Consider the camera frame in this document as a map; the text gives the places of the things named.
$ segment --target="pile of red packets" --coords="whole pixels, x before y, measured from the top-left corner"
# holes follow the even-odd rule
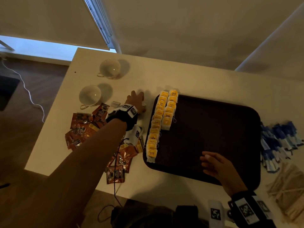
[[[67,148],[75,150],[86,139],[105,126],[109,107],[102,103],[92,114],[74,113],[70,131],[65,134]],[[117,148],[118,152],[112,156],[105,169],[107,184],[125,181],[125,173],[129,173],[133,157],[143,151],[141,141],[142,139],[139,139],[137,145],[134,146],[131,143],[124,143],[122,139],[119,148]]]

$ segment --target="black mat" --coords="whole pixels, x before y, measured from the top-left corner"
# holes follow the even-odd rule
[[[259,186],[260,117],[254,109],[179,95],[174,117],[176,123],[170,130],[161,130],[156,163],[146,161],[144,149],[143,160],[148,167],[220,185],[203,173],[199,159],[202,151],[217,152],[233,163],[250,190]]]
[[[0,76],[0,111],[7,106],[19,82],[16,78]]]

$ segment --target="white cable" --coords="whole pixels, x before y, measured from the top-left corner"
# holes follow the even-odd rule
[[[6,59],[2,59],[2,65],[3,65],[5,68],[7,68],[6,65],[4,64],[3,60],[6,60]],[[22,77],[21,77],[21,75],[20,75],[19,73],[17,73],[17,74],[20,76],[20,79],[21,79],[21,81],[23,82],[23,87],[25,88],[25,90],[26,90],[26,91],[28,92],[28,94],[29,94],[29,99],[31,100],[31,103],[32,103],[33,105],[38,105],[38,106],[41,107],[42,112],[43,112],[42,122],[44,122],[44,110],[43,110],[43,107],[42,107],[41,105],[39,105],[39,104],[33,103],[31,93],[30,93],[30,91],[25,87],[24,80],[22,79]]]

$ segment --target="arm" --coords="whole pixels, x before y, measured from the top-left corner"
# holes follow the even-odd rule
[[[133,91],[126,103],[138,113],[143,92]],[[68,227],[83,211],[111,156],[117,151],[127,124],[113,119],[59,165],[12,217],[9,227]]]
[[[249,191],[233,164],[218,153],[203,151],[200,157],[204,173],[220,181],[231,197],[231,215],[240,228],[275,228],[272,213],[253,191]]]

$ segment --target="person's right arm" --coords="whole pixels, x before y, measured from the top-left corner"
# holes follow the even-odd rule
[[[204,173],[219,180],[226,193],[231,197],[228,204],[238,227],[276,227],[268,207],[253,191],[247,189],[228,159],[213,152],[203,151],[202,154],[200,160],[205,168]]]

